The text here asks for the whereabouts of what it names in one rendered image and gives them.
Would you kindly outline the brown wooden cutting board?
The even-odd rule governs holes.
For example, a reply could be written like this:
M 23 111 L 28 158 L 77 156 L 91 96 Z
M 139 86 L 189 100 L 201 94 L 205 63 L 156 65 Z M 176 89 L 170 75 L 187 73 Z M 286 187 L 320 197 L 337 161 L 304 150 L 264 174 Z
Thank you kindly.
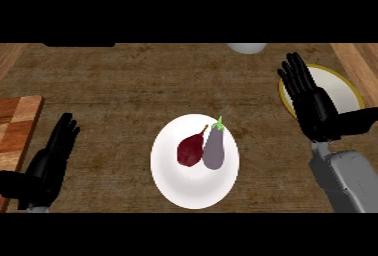
M 21 170 L 43 103 L 40 95 L 0 99 L 0 170 Z

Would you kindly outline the yellow-rimmed white bowl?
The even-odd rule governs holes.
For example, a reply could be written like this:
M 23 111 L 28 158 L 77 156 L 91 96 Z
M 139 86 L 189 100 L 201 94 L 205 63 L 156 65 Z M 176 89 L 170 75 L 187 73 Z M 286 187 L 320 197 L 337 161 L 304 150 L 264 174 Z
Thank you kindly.
M 344 76 L 329 68 L 307 65 L 316 85 L 322 87 L 331 97 L 339 113 L 356 111 L 365 108 L 365 102 L 357 89 Z

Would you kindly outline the white oval plate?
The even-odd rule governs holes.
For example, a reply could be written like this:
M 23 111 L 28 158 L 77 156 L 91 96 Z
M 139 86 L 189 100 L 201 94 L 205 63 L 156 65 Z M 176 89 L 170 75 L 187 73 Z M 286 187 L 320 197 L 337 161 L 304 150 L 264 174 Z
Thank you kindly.
M 223 118 L 186 114 L 159 131 L 150 172 L 167 200 L 186 209 L 212 206 L 232 190 L 239 152 Z

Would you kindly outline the dark red pear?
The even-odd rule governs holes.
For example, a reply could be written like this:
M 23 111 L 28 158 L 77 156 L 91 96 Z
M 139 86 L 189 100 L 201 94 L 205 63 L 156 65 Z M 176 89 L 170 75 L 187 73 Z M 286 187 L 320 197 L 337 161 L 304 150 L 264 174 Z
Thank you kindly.
M 202 159 L 204 154 L 204 132 L 202 131 L 181 140 L 177 146 L 177 162 L 192 167 Z

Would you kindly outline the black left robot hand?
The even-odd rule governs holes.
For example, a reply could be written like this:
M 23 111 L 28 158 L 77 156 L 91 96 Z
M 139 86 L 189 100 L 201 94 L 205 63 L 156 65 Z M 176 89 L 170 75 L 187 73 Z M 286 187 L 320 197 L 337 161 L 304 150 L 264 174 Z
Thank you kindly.
M 46 147 L 37 152 L 23 173 L 0 170 L 0 196 L 18 200 L 18 209 L 50 207 L 60 193 L 69 155 L 80 127 L 71 113 L 55 125 Z

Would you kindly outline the purple eggplant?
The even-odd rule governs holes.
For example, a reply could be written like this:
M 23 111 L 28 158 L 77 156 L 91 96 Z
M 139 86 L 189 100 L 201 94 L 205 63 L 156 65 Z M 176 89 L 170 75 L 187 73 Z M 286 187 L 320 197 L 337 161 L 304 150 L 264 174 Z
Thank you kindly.
M 223 121 L 211 125 L 211 131 L 204 147 L 202 161 L 208 169 L 217 170 L 224 162 L 224 145 L 223 145 L 223 134 L 224 134 L 224 125 Z

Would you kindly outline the pale grey round object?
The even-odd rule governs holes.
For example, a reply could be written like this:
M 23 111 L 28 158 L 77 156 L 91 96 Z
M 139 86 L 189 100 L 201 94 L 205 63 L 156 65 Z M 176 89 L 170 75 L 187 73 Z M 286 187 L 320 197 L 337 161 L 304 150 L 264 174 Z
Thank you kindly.
M 227 46 L 235 52 L 251 55 L 251 54 L 260 53 L 266 48 L 267 44 L 266 43 L 229 43 Z

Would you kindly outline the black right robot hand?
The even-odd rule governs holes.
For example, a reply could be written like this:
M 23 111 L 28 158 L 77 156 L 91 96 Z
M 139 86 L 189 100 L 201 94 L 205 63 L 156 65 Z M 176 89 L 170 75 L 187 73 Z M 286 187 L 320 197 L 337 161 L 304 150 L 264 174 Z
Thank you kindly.
M 337 141 L 342 136 L 369 132 L 378 122 L 378 107 L 339 113 L 297 52 L 286 54 L 277 74 L 292 100 L 303 134 L 311 142 Z

